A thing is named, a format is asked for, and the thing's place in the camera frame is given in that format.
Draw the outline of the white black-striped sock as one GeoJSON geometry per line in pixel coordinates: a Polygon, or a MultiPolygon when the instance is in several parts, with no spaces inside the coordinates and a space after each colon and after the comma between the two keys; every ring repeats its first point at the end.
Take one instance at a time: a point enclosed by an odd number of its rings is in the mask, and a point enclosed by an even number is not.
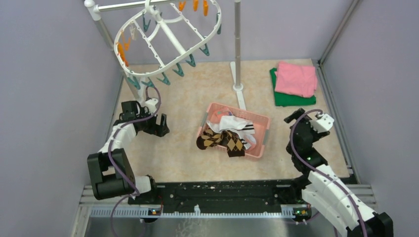
{"type": "Polygon", "coordinates": [[[219,122],[211,122],[210,120],[207,120],[206,123],[214,132],[230,130],[255,134],[255,128],[252,121],[236,116],[222,116],[219,122]]]}

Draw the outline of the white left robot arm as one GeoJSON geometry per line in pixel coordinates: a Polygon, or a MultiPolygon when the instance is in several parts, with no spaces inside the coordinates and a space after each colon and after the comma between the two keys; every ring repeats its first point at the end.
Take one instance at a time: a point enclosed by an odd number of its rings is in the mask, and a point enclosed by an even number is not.
{"type": "Polygon", "coordinates": [[[114,122],[112,132],[104,146],[87,157],[87,166],[93,195],[97,200],[123,195],[140,196],[146,204],[158,199],[158,190],[150,185],[136,184],[136,178],[125,148],[139,132],[163,137],[169,133],[166,114],[158,115],[160,101],[147,99],[122,102],[122,112],[114,122]]]}

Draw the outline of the brown argyle sock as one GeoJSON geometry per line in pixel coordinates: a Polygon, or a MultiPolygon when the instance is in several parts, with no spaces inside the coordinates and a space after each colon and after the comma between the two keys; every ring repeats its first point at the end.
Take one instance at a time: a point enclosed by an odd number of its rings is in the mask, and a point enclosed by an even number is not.
{"type": "Polygon", "coordinates": [[[220,144],[227,149],[227,154],[230,158],[245,156],[246,148],[235,133],[230,131],[223,131],[221,135],[222,140],[220,144]]]}
{"type": "Polygon", "coordinates": [[[224,135],[222,133],[216,133],[208,128],[197,138],[196,145],[200,150],[206,150],[207,148],[219,145],[223,138],[224,135]]]}

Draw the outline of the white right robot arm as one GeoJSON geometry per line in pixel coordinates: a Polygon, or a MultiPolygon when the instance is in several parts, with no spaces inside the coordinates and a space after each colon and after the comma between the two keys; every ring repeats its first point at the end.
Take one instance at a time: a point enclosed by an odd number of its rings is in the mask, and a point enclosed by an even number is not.
{"type": "Polygon", "coordinates": [[[342,237],[392,237],[393,220],[366,205],[335,174],[313,144],[328,136],[334,119],[321,109],[297,109],[284,119],[295,121],[290,127],[286,150],[302,176],[294,180],[290,198],[295,203],[310,204],[342,237]]]}

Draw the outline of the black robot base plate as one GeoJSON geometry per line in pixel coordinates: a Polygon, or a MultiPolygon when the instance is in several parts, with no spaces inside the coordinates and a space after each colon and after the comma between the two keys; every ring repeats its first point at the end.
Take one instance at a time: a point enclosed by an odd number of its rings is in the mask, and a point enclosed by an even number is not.
{"type": "Polygon", "coordinates": [[[164,214],[197,208],[202,214],[280,213],[298,221],[315,214],[293,180],[153,183],[151,191],[129,198],[128,204],[157,205],[164,214]]]}

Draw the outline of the pink striped sock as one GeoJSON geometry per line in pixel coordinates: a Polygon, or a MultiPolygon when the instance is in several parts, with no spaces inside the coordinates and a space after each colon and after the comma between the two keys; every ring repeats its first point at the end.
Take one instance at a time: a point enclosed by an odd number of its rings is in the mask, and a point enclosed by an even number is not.
{"type": "Polygon", "coordinates": [[[220,123],[220,120],[223,116],[233,116],[233,113],[230,109],[223,108],[213,112],[211,116],[208,118],[208,121],[210,121],[211,123],[220,123]]]}

